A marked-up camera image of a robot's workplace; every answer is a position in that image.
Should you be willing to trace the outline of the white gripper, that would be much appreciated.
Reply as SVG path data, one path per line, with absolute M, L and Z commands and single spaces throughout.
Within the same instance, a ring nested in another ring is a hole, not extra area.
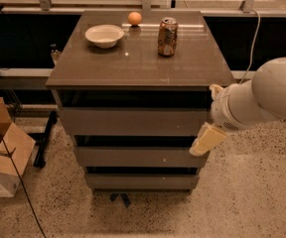
M 236 132 L 245 129 L 245 90 L 239 84 L 232 84 L 226 88 L 211 84 L 210 91 L 214 124 L 206 122 L 202 125 L 190 148 L 190 153 L 194 156 L 202 156 L 220 144 L 227 136 L 224 131 Z

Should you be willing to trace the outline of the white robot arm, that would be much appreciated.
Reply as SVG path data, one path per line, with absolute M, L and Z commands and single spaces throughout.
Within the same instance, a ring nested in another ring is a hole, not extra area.
M 252 79 L 228 87 L 210 86 L 212 123 L 204 123 L 190 153 L 201 156 L 228 134 L 277 120 L 286 120 L 286 58 L 262 65 Z

